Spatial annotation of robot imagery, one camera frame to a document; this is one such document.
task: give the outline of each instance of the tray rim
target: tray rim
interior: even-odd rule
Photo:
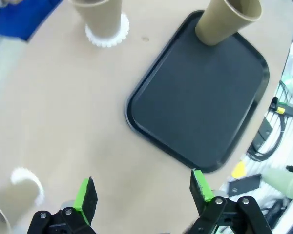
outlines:
[[[176,151],[172,150],[169,146],[165,145],[164,143],[162,143],[157,138],[153,137],[152,135],[148,134],[146,131],[141,129],[139,127],[139,124],[136,123],[134,118],[129,114],[131,104],[132,104],[132,100],[133,100],[134,96],[140,90],[142,85],[148,80],[148,77],[149,77],[150,73],[153,71],[153,69],[156,67],[156,65],[162,60],[163,56],[166,54],[166,52],[169,49],[169,47],[171,47],[173,45],[173,41],[176,40],[176,38],[178,37],[178,34],[180,33],[180,31],[188,23],[188,20],[190,20],[190,18],[194,17],[194,15],[196,15],[197,13],[202,13],[203,14],[203,12],[204,12],[204,10],[193,11],[181,23],[181,25],[178,27],[176,32],[172,35],[172,37],[166,43],[164,48],[161,50],[159,55],[156,57],[154,62],[150,65],[150,67],[147,69],[147,71],[145,72],[143,77],[139,80],[138,84],[135,86],[134,90],[129,95],[128,99],[125,102],[124,114],[125,114],[127,124],[129,125],[129,127],[134,132],[136,132],[138,135],[142,136],[142,138],[146,139],[148,142],[152,143],[154,146],[158,147],[160,150],[162,150],[165,153],[167,153],[169,156],[175,158],[176,160],[178,160],[179,162],[185,164],[186,166],[188,166],[191,169],[199,169],[199,170],[202,170],[203,173],[213,173],[214,171],[216,171],[216,170],[220,169],[221,167],[223,167],[228,162],[228,160],[230,158],[230,155],[232,154],[233,149],[238,144],[242,133],[244,132],[246,126],[248,125],[248,123],[250,121],[249,120],[249,121],[246,122],[245,121],[246,117],[250,114],[251,109],[252,109],[252,113],[251,113],[250,117],[252,117],[255,109],[257,108],[258,103],[256,102],[255,97],[257,95],[260,95],[260,99],[258,101],[258,102],[260,102],[260,100],[262,99],[262,97],[263,97],[263,95],[265,93],[265,90],[266,90],[266,88],[268,86],[269,80],[270,80],[270,71],[269,71],[267,61],[265,60],[264,56],[247,39],[245,39],[240,33],[237,32],[237,33],[233,34],[232,37],[237,37],[238,39],[242,40],[245,43],[246,48],[248,50],[252,51],[252,54],[254,56],[256,56],[257,59],[260,61],[261,65],[263,67],[264,74],[263,74],[262,83],[260,84],[257,92],[254,95],[255,97],[253,99],[253,102],[250,104],[249,110],[245,114],[242,123],[240,123],[240,126],[237,128],[236,133],[235,133],[235,135],[233,137],[233,140],[231,141],[231,144],[230,144],[229,148],[226,151],[227,156],[223,157],[223,158],[225,158],[224,162],[222,162],[221,164],[216,164],[215,166],[208,167],[208,168],[202,168],[202,167],[196,165],[195,163],[193,163],[192,161],[188,160],[187,158],[185,158],[181,154],[179,154]]]

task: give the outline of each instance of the yellow object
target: yellow object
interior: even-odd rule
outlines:
[[[232,177],[235,179],[240,179],[244,176],[246,176],[246,168],[245,168],[245,163],[240,161],[234,168],[232,172]]]
[[[277,113],[279,113],[279,114],[284,114],[284,112],[285,112],[285,109],[284,108],[282,108],[282,107],[278,107],[278,109],[277,109],[277,111],[276,111]]]

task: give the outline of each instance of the cup rim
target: cup rim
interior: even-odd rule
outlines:
[[[10,223],[7,219],[7,217],[5,216],[5,214],[2,212],[2,210],[0,209],[0,215],[2,215],[3,219],[4,219],[4,222],[5,222],[5,233],[11,233],[12,229],[11,229],[11,226],[10,226]]]
[[[68,0],[72,5],[74,6],[79,6],[79,7],[94,7],[94,6],[98,6],[98,5],[102,5],[104,3],[107,3],[110,0],[100,0],[98,2],[95,3],[81,3],[78,2],[77,0]]]
[[[260,4],[260,1],[259,0],[256,0],[259,4],[259,7],[260,7],[260,14],[256,17],[251,17],[251,16],[247,16],[245,14],[242,14],[240,11],[238,11],[235,7],[233,7],[229,2],[228,0],[223,0],[225,2],[225,4],[232,10],[234,11],[239,17],[243,18],[244,20],[248,20],[248,21],[257,21],[258,19],[261,18],[262,14],[263,14],[263,7],[262,5]]]

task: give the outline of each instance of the brown paper cup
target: brown paper cup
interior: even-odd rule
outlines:
[[[216,45],[262,14],[259,0],[211,0],[195,28],[206,45]]]
[[[35,205],[38,185],[31,180],[9,183],[0,189],[0,234],[9,234],[20,218]]]
[[[93,35],[114,36],[121,27],[122,0],[69,0]]]

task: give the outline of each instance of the blue cloth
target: blue cloth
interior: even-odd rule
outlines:
[[[0,8],[0,35],[28,40],[62,0],[23,0]]]

